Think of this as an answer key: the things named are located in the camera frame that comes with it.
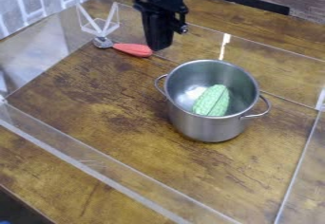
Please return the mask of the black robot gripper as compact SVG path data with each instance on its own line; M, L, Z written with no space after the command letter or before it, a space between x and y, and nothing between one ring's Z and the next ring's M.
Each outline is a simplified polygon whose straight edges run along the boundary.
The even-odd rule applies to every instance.
M183 14L176 15L176 13L187 13L184 0L135 0L135 3L171 11L140 13L147 45L153 51L169 47L173 33L183 34L187 32L185 16Z

